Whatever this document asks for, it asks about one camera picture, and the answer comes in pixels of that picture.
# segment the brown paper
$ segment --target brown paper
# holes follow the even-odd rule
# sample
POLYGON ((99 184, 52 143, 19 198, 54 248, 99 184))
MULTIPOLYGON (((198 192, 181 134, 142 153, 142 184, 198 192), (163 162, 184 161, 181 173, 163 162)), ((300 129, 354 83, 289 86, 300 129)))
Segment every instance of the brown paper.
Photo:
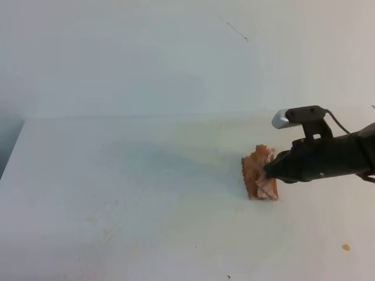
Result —
POLYGON ((255 151, 242 158, 242 174, 250 200, 278 200, 276 179, 266 179, 263 166, 274 160, 275 149, 257 145, 255 151))

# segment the white table surface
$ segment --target white table surface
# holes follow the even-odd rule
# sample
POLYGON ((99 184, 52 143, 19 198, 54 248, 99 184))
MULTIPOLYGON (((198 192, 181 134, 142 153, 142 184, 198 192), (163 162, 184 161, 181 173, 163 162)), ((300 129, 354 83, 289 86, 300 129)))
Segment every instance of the white table surface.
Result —
MULTIPOLYGON (((0 181, 0 279, 373 280, 371 183, 248 200, 241 157, 302 136, 272 113, 27 122, 0 181)), ((375 110, 337 117, 354 131, 375 110)))

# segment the robotic arm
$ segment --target robotic arm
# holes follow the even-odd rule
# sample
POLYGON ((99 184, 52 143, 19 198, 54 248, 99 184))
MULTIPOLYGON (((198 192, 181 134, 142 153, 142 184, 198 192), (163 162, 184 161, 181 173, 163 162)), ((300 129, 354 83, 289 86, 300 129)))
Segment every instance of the robotic arm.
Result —
POLYGON ((277 129, 302 125, 305 138, 293 141, 290 150, 280 152, 263 167, 267 178, 296 183, 356 174, 375 183, 369 177, 375 174, 375 123, 349 133, 329 110, 312 106, 280 110, 272 125, 277 129), (347 135, 333 137, 324 120, 327 113, 347 135))

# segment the white backdrop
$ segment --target white backdrop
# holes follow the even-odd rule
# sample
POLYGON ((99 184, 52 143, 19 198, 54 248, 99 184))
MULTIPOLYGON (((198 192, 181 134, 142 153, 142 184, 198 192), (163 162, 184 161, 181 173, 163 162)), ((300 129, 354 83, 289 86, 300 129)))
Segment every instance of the white backdrop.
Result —
POLYGON ((0 0, 0 149, 18 120, 375 101, 371 0, 0 0))

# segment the stain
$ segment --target stain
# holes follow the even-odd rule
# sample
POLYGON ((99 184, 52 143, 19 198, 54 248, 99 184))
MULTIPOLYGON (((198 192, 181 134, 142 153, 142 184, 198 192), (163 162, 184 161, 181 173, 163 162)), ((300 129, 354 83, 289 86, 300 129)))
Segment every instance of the stain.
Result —
POLYGON ((99 218, 96 218, 96 217, 87 217, 84 219, 84 221, 87 221, 89 222, 90 224, 92 225, 96 225, 99 221, 99 218))
POLYGON ((104 242, 108 242, 112 239, 113 235, 115 234, 116 230, 118 230, 120 227, 114 227, 110 230, 103 230, 103 240, 104 242))
POLYGON ((346 251, 350 251, 351 250, 351 248, 350 248, 350 246, 348 244, 342 244, 341 248, 344 249, 344 250, 346 250, 346 251))

